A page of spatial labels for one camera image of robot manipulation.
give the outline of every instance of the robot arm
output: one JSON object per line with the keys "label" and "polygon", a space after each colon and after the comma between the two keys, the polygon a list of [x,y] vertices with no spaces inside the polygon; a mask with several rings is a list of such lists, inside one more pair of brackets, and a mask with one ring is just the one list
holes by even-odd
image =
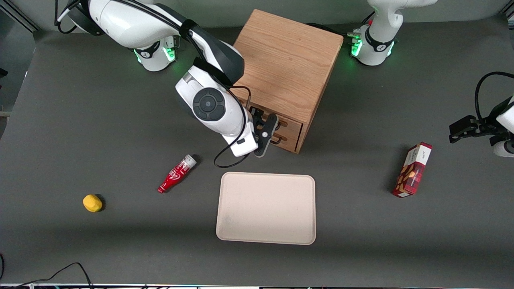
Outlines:
{"label": "robot arm", "polygon": [[[192,43],[201,58],[195,60],[175,86],[182,107],[206,127],[220,133],[234,156],[247,155],[252,151],[258,157],[264,155],[276,123],[269,139],[256,141],[255,121],[229,91],[244,73],[244,59],[234,47],[163,4],[89,0],[88,11],[89,18],[113,40],[134,49],[138,60],[150,71],[162,70],[171,63],[167,49],[173,46],[173,36],[180,35]],[[78,21],[71,19],[80,27]]]}
{"label": "robot arm", "polygon": [[492,135],[489,142],[498,156],[514,157],[514,97],[511,96],[495,106],[489,116],[482,117],[479,109],[479,91],[484,80],[492,75],[514,78],[513,74],[494,71],[484,75],[475,89],[476,117],[465,116],[450,125],[450,143],[468,137]]}
{"label": "robot arm", "polygon": [[368,0],[375,10],[371,25],[364,24],[354,30],[364,35],[352,50],[352,56],[365,65],[379,65],[391,54],[394,37],[403,24],[403,8],[424,7],[437,0]]}

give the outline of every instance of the gray table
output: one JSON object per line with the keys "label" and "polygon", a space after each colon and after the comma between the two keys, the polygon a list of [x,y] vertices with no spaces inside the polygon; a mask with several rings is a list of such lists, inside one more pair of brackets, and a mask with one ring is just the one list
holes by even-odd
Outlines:
{"label": "gray table", "polygon": [[[212,32],[233,42],[238,29]],[[228,170],[212,158],[225,143],[175,102],[189,44],[172,67],[150,73],[108,37],[36,34],[0,142],[3,281],[80,261],[96,283],[513,287],[514,161],[493,155],[487,138],[448,143],[448,125],[474,112],[478,79],[512,72],[506,19],[405,24],[398,37],[380,67],[342,48],[299,155],[272,147],[233,169],[314,177],[317,239],[292,246],[216,237]],[[488,80],[484,113],[512,88]],[[420,141],[434,146],[424,179],[400,200],[390,191],[406,148]],[[204,161],[157,193],[188,153]],[[83,208],[90,193],[106,198],[104,212]],[[84,279],[70,268],[55,281]]]}

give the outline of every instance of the black wire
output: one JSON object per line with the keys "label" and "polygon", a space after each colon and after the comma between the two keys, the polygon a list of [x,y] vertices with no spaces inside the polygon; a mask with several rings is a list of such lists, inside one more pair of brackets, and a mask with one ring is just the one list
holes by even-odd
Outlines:
{"label": "black wire", "polygon": [[244,88],[246,91],[248,91],[248,99],[246,100],[246,106],[245,108],[248,109],[248,106],[250,105],[250,100],[252,99],[252,91],[246,86],[239,85],[239,86],[231,86],[230,88]]}
{"label": "black wire", "polygon": [[338,31],[333,30],[332,28],[327,27],[325,25],[321,25],[321,24],[318,24],[318,23],[305,23],[305,24],[308,25],[308,26],[316,27],[318,29],[322,29],[322,30],[325,30],[325,31],[328,31],[328,32],[332,32],[332,33],[335,33],[335,34],[338,34],[338,35],[346,36],[346,33],[338,32]]}
{"label": "black wire", "polygon": [[57,29],[59,29],[59,32],[62,33],[62,34],[70,34],[72,33],[75,29],[77,28],[76,25],[73,25],[73,27],[68,30],[68,31],[63,31],[62,28],[61,28],[61,22],[57,23]]}
{"label": "black wire", "polygon": [[[130,6],[130,7],[133,7],[133,8],[136,8],[142,12],[145,12],[146,14],[150,15],[150,16],[153,16],[154,18],[157,18],[158,20],[161,20],[162,22],[164,22],[165,24],[168,24],[169,26],[171,26],[172,28],[174,28],[175,30],[180,30],[180,27],[175,24],[174,22],[170,21],[166,16],[164,16],[163,14],[159,13],[158,11],[155,11],[154,9],[136,1],[136,0],[114,0],[116,2],[120,2],[122,4],[125,4],[127,6]],[[200,49],[200,47],[198,46],[198,44],[193,40],[192,38],[192,35],[191,34],[188,34],[187,37],[186,37],[186,40],[188,42],[190,42],[194,48],[196,49],[196,51],[198,52],[200,58],[204,61],[206,61],[206,58],[205,58],[205,55],[203,53],[203,51]],[[221,84],[214,76],[212,76],[212,78],[219,84]],[[232,91],[230,91],[230,87],[226,87],[224,85],[222,85],[223,87],[225,87],[225,89],[230,93],[230,95],[237,101],[237,103],[239,104],[240,108],[241,108],[241,112],[243,113],[243,127],[241,128],[241,132],[239,133],[238,137],[231,143],[229,144],[228,146],[226,146],[225,148],[223,148],[214,158],[214,165],[219,167],[219,168],[231,168],[235,165],[238,165],[240,164],[242,161],[244,161],[248,155],[246,154],[242,159],[238,160],[237,162],[231,164],[231,165],[228,165],[228,166],[220,166],[218,164],[216,164],[216,160],[218,159],[218,157],[223,154],[227,149],[229,149],[236,141],[239,140],[239,138],[243,135],[243,132],[245,130],[245,127],[246,127],[246,119],[247,119],[247,115],[246,115],[246,112],[245,112],[245,109],[243,107],[243,105],[239,102],[239,100],[237,99],[237,97],[234,95],[234,93]],[[249,98],[251,97],[251,92],[250,92],[250,89],[245,87],[248,92],[249,92]]]}
{"label": "black wire", "polygon": [[[74,6],[76,6],[78,4],[79,4],[79,0],[73,0],[73,1],[69,2],[66,5],[66,7],[64,7],[63,12],[66,11],[66,9],[73,8]],[[53,16],[53,24],[54,24],[54,26],[57,26],[57,29],[59,30],[60,33],[62,33],[62,34],[70,34],[70,33],[72,33],[77,28],[77,26],[73,25],[73,27],[70,30],[68,30],[68,31],[63,31],[62,30],[61,22],[57,22],[58,6],[59,6],[59,0],[56,0],[55,13],[54,13],[54,16]]]}
{"label": "black wire", "polygon": [[235,96],[235,94],[230,91],[230,89],[227,89],[228,93],[230,93],[230,95],[237,101],[237,103],[239,104],[239,107],[241,108],[241,113],[243,114],[243,127],[241,128],[241,132],[239,132],[239,135],[237,136],[237,138],[235,138],[230,144],[228,144],[228,146],[224,147],[215,157],[214,157],[214,160],[212,161],[214,163],[215,166],[217,166],[218,168],[222,168],[222,169],[227,169],[227,168],[232,168],[234,166],[237,166],[239,165],[240,163],[242,163],[244,160],[246,160],[246,158],[250,155],[250,153],[247,153],[246,155],[243,156],[242,159],[236,161],[235,163],[231,164],[231,165],[227,165],[227,166],[220,166],[216,163],[216,160],[219,158],[219,156],[221,156],[227,149],[229,149],[236,141],[239,140],[239,138],[243,135],[243,132],[245,131],[245,127],[246,127],[246,118],[247,118],[247,115],[246,115],[246,111],[243,107],[243,105],[239,102],[239,100],[237,99],[237,96]]}
{"label": "black wire", "polygon": [[375,14],[375,10],[373,10],[373,12],[371,12],[370,15],[368,15],[366,18],[364,18],[364,20],[362,20],[361,23],[362,24],[366,23],[371,18],[371,16],[373,16],[373,14]]}
{"label": "black wire", "polygon": [[36,282],[42,282],[42,281],[49,281],[51,280],[53,277],[55,277],[57,274],[59,274],[60,272],[66,270],[68,267],[72,266],[72,265],[79,265],[80,266],[80,269],[82,269],[82,272],[84,272],[84,275],[86,276],[86,280],[87,280],[87,284],[89,285],[89,287],[91,289],[94,289],[93,288],[93,283],[91,283],[91,279],[89,278],[89,275],[87,274],[86,270],[84,269],[84,267],[82,266],[82,264],[80,264],[79,262],[74,262],[72,264],[69,264],[68,266],[62,268],[61,270],[55,272],[52,277],[48,278],[48,279],[37,279],[37,280],[34,280],[34,281],[30,281],[30,282],[26,282],[26,283],[23,283],[23,284],[20,284],[18,286],[13,286],[13,287],[8,287],[9,289],[19,289],[19,288],[23,288],[24,286],[26,285],[29,285],[29,284],[32,284],[32,283],[36,283]]}
{"label": "black wire", "polygon": [[484,82],[484,80],[486,80],[486,78],[490,77],[491,75],[501,75],[501,76],[507,76],[510,78],[514,78],[514,74],[510,74],[510,73],[506,73],[506,72],[502,72],[502,71],[493,71],[491,73],[484,75],[480,79],[480,81],[476,85],[476,89],[475,89],[475,111],[476,111],[476,117],[479,119],[480,123],[484,123],[484,119],[482,118],[482,115],[480,114],[480,108],[479,108],[480,87],[482,86],[482,83]]}
{"label": "black wire", "polygon": [[4,269],[5,269],[4,255],[0,254],[0,259],[2,260],[2,273],[0,273],[0,280],[1,280],[2,277],[4,276]]}

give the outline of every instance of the wooden box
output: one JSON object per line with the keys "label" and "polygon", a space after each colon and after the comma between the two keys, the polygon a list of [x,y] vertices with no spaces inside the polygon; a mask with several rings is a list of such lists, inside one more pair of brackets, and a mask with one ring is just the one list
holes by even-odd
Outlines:
{"label": "wooden box", "polygon": [[[264,11],[254,10],[234,47],[245,59],[235,85],[251,89],[250,106],[275,113],[273,141],[299,153],[334,67],[343,37]],[[246,104],[244,89],[232,90]]]}

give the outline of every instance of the yellow object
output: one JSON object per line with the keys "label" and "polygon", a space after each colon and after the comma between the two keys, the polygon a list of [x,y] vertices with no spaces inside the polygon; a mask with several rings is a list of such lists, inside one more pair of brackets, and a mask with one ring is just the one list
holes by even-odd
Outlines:
{"label": "yellow object", "polygon": [[83,200],[82,203],[84,204],[84,207],[86,210],[90,212],[98,212],[102,209],[102,201],[95,195],[87,195]]}

